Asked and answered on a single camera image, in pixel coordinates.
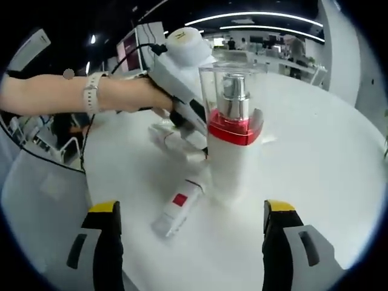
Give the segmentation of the person's left hand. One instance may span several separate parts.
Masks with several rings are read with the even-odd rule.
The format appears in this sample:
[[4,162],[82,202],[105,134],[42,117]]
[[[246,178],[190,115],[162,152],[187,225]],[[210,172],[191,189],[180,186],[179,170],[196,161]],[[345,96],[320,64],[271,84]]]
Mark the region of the person's left hand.
[[102,111],[136,112],[150,107],[170,112],[173,109],[169,95],[156,88],[147,78],[102,78],[98,86],[98,103]]

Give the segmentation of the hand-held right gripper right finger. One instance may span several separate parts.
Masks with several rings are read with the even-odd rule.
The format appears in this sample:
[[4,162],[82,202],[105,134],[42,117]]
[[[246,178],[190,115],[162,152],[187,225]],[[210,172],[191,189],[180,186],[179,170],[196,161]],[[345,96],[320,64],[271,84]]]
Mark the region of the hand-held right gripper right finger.
[[333,245],[289,203],[264,201],[263,290],[331,290],[344,275]]

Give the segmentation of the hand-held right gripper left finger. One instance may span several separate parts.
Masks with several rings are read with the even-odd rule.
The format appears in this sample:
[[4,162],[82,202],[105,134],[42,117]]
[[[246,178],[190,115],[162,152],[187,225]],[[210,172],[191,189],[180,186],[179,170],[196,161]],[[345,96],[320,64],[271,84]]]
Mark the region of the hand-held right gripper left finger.
[[75,218],[50,219],[52,290],[123,290],[120,203],[95,204]]

